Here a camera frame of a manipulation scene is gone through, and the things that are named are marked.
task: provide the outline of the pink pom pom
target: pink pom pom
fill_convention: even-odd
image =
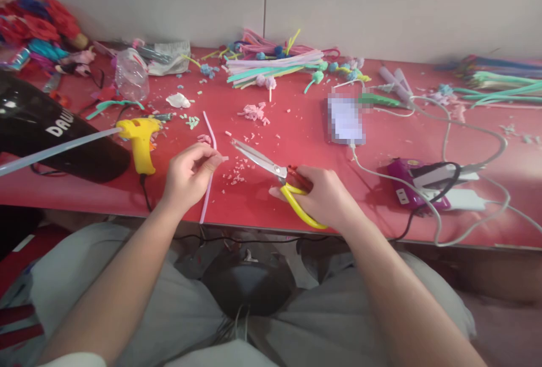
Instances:
[[[275,80],[275,78],[273,76],[270,76],[270,77],[265,79],[265,86],[268,89],[274,89],[274,88],[277,87],[277,81]]]
[[[256,76],[256,85],[258,85],[258,86],[265,85],[265,76],[263,76],[263,75]]]

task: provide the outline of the right hand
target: right hand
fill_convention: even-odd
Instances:
[[[313,219],[340,233],[367,220],[335,171],[306,165],[300,165],[296,171],[314,185],[308,195],[294,195],[295,200]],[[286,200],[277,187],[271,188],[269,194]]]

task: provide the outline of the scissor blade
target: scissor blade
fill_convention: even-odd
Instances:
[[[287,175],[287,169],[286,167],[279,167],[278,165],[275,165],[273,161],[271,161],[269,158],[267,158],[262,153],[256,151],[254,148],[246,145],[245,143],[242,143],[241,141],[237,139],[232,139],[231,144],[237,148],[240,152],[243,153],[247,158],[249,158],[251,161],[258,164],[260,167],[268,170],[270,173],[277,175],[279,178],[286,179]]]

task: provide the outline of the black cable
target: black cable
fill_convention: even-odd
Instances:
[[[145,188],[145,180],[147,179],[147,174],[140,174],[139,175],[139,184],[141,185],[141,188],[143,188],[143,194],[145,195],[145,202],[147,203],[147,209],[148,212],[152,212],[152,206],[151,203],[148,201],[148,195],[147,195],[147,189]]]
[[[95,101],[93,101],[91,104],[88,104],[87,106],[83,107],[81,110],[79,110],[77,112],[77,115],[78,116],[81,116],[81,113],[83,113],[84,111],[87,111],[88,109],[90,109],[91,107],[95,106],[96,104],[99,103],[99,100],[96,99]]]
[[[298,240],[322,241],[322,240],[325,240],[325,239],[328,239],[328,238],[334,237],[334,236],[323,236],[323,237],[317,238],[317,239],[312,239],[312,238],[308,238],[308,237],[296,237],[296,238],[294,238],[292,240],[274,241],[274,240],[237,240],[237,239],[234,239],[232,237],[227,237],[227,236],[221,236],[221,237],[214,237],[214,238],[206,239],[206,238],[202,238],[201,236],[198,236],[197,234],[187,234],[186,236],[175,237],[175,238],[173,238],[173,240],[183,240],[183,239],[188,238],[188,237],[195,237],[195,238],[197,238],[197,239],[199,239],[200,241],[203,241],[203,242],[213,242],[213,241],[217,241],[217,240],[229,240],[229,241],[233,241],[234,243],[278,243],[278,244],[282,244],[282,243],[292,243],[292,242],[296,242]]]
[[[94,78],[94,75],[92,72],[90,72],[90,77],[92,78],[92,82],[94,82],[94,84],[100,89],[102,90],[103,89],[103,81],[105,80],[106,78],[106,74],[103,73],[103,70],[101,70],[100,68],[98,68],[100,70],[100,72],[102,73],[102,78],[100,79],[100,84],[98,85],[98,83],[96,82],[96,79]]]
[[[40,172],[40,171],[38,171],[38,169],[36,168],[35,165],[36,165],[35,163],[30,164],[30,169],[32,170],[33,173],[35,173],[37,175],[49,176],[49,175],[56,175],[56,174],[65,174],[64,171],[57,171],[57,170]]]
[[[122,115],[124,114],[124,112],[131,108],[133,105],[132,104],[126,104],[119,112],[119,116],[117,117],[117,120],[115,120],[115,125],[117,124],[118,121],[120,121],[120,118],[122,117]]]
[[[450,181],[444,187],[444,189],[437,196],[435,196],[434,198],[429,200],[429,202],[431,202],[431,203],[435,203],[437,200],[439,200],[443,196],[445,196],[445,194],[447,194],[450,191],[450,189],[453,188],[453,186],[456,184],[457,180],[459,179],[459,175],[461,174],[461,166],[459,164],[457,164],[457,163],[441,162],[441,163],[437,163],[437,164],[441,164],[441,165],[438,166],[439,168],[444,167],[446,165],[453,165],[455,167],[455,171],[453,172],[452,178],[450,178]],[[412,223],[412,219],[414,219],[414,216],[417,215],[418,213],[420,213],[421,210],[425,209],[426,207],[427,207],[427,203],[424,203],[423,205],[418,206],[416,209],[412,210],[410,212],[410,216],[408,217],[408,222],[406,224],[405,231],[399,237],[390,239],[390,243],[395,243],[395,242],[398,242],[399,240],[404,239],[405,236],[407,235],[408,231],[410,230],[410,225]]]

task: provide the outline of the red table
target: red table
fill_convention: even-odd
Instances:
[[[207,49],[195,49],[201,56]],[[210,65],[218,65],[217,59],[207,60]],[[440,83],[460,84],[450,73],[434,72],[432,66],[414,63],[387,62],[390,71],[397,67],[403,69],[411,87],[428,89]],[[113,69],[109,61],[97,57],[95,65],[106,72],[106,85],[111,83]],[[380,62],[368,60],[364,74],[373,78],[371,84],[383,84],[378,75]],[[195,103],[183,113],[197,116],[200,124],[194,129],[185,124],[184,119],[176,116],[164,124],[165,134],[157,138],[158,147],[151,153],[156,167],[156,174],[147,179],[147,190],[154,205],[160,198],[168,168],[168,162],[176,153],[196,141],[200,134],[208,134],[203,120],[205,110],[213,127],[217,147],[230,160],[217,170],[209,199],[205,222],[210,224],[239,225],[259,229],[281,229],[296,231],[311,230],[293,210],[284,202],[268,194],[271,186],[277,186],[277,179],[266,171],[240,161],[242,158],[231,145],[229,131],[233,137],[252,138],[249,144],[273,159],[277,164],[308,164],[334,169],[350,193],[359,202],[364,212],[380,227],[382,233],[395,237],[402,233],[407,223],[408,212],[400,207],[390,181],[370,175],[360,170],[352,159],[348,147],[330,143],[327,140],[325,98],[331,92],[331,85],[336,75],[329,74],[319,85],[312,85],[307,94],[303,94],[310,74],[295,73],[277,79],[277,88],[273,91],[273,102],[265,108],[266,117],[271,124],[263,126],[261,122],[248,121],[237,112],[246,104],[258,104],[268,100],[265,88],[251,86],[244,90],[232,89],[225,82],[226,73],[220,69],[214,80],[200,84],[204,77],[193,64],[191,73],[184,73],[182,78],[175,76],[151,77],[151,110],[167,113],[180,110],[172,108],[166,101],[170,94],[180,91]],[[40,72],[22,75],[41,88],[46,78]],[[358,93],[359,84],[344,86],[340,91]],[[89,104],[90,94],[97,90],[89,78],[64,77],[59,91],[73,99],[72,111],[78,111]],[[426,107],[434,114],[442,114],[437,108]],[[91,120],[97,129],[110,128],[115,122],[120,107],[109,108],[103,116]],[[138,116],[138,111],[130,109],[124,118]],[[478,107],[465,114],[470,124],[499,132],[499,125],[515,123],[518,133],[538,135],[540,131],[541,110],[518,110],[507,108]],[[385,166],[391,158],[416,158],[431,163],[440,161],[440,149],[445,131],[445,123],[429,119],[418,113],[409,118],[394,117],[383,112],[371,112],[363,115],[366,131],[366,144],[357,148],[360,162],[366,168],[386,173]],[[129,148],[128,143],[118,140]],[[475,163],[489,157],[498,147],[497,141],[488,135],[474,130],[452,127],[448,159],[460,164]],[[525,144],[521,137],[509,138],[509,147],[502,157],[494,161],[483,174],[503,184],[511,193],[511,204],[515,208],[542,222],[540,201],[542,200],[542,147]],[[2,154],[0,162],[14,157]],[[245,182],[232,185],[236,166],[244,164],[241,176]],[[503,200],[499,189],[485,180],[469,186],[488,200]],[[33,174],[25,168],[0,177],[0,203],[19,206],[64,209],[72,211],[113,213],[117,215],[145,216],[147,209],[138,175],[133,166],[121,177],[104,185],[84,181],[73,176],[44,177]],[[198,221],[203,203],[194,206],[185,216],[187,221]],[[497,210],[497,205],[490,205],[484,213],[448,212],[443,214],[442,242],[457,237],[469,225],[487,213]],[[435,220],[416,218],[407,239],[420,242],[432,242]],[[491,220],[475,229],[464,244],[477,246],[526,246],[542,248],[542,235],[527,221],[510,210],[496,220]]]

